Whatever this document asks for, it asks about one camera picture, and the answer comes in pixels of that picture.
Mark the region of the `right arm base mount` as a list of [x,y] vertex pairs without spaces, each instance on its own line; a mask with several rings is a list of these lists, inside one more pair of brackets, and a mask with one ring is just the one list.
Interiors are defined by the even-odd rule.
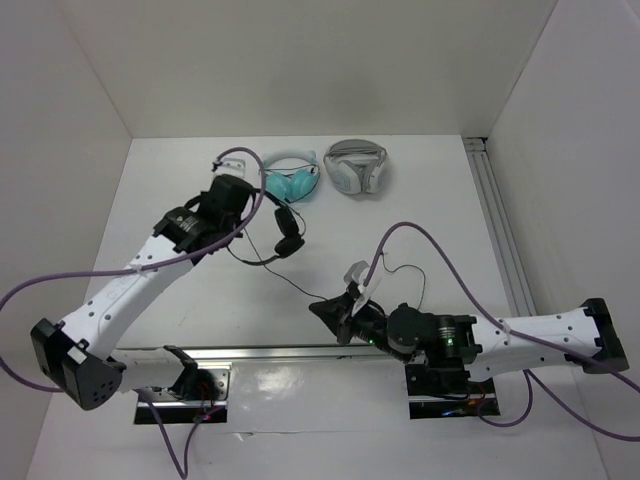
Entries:
[[405,366],[409,416],[417,419],[477,417],[478,407],[499,416],[494,382],[470,382],[465,371],[436,371],[421,364]]

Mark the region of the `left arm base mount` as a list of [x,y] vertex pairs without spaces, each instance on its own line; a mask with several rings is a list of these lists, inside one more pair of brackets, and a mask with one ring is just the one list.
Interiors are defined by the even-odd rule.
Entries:
[[145,388],[138,395],[134,423],[156,424],[146,397],[165,425],[224,424],[228,418],[228,394],[231,383],[230,362],[207,361],[199,364],[195,383],[185,393],[167,388]]

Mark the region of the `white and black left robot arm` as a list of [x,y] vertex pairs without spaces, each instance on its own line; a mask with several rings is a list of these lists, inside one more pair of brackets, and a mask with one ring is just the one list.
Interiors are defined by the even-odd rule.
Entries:
[[131,274],[117,275],[58,322],[42,319],[32,328],[42,372],[85,411],[116,392],[149,388],[184,399],[204,390],[211,375],[183,350],[166,345],[125,351],[117,344],[173,282],[239,235],[249,218],[245,208],[259,206],[261,195],[245,180],[223,174],[167,212],[130,262]]

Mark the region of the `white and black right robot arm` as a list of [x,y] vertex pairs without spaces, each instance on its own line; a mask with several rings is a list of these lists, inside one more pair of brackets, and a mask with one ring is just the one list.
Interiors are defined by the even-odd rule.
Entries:
[[577,365],[586,374],[624,372],[629,363],[601,298],[556,315],[501,318],[421,312],[406,303],[385,313],[352,296],[314,302],[309,310],[341,345],[362,340],[405,363],[436,372],[441,388],[546,366]]

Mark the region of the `black on-ear headphones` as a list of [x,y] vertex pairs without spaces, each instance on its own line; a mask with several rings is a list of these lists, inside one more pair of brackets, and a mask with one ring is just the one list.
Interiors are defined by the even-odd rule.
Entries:
[[275,206],[274,217],[276,224],[282,234],[281,240],[274,247],[274,254],[263,260],[250,261],[236,256],[230,248],[227,251],[231,256],[241,263],[253,267],[266,267],[274,261],[292,256],[305,244],[304,234],[306,233],[306,223],[301,215],[291,208],[289,204],[278,199],[272,193],[266,191],[265,197]]

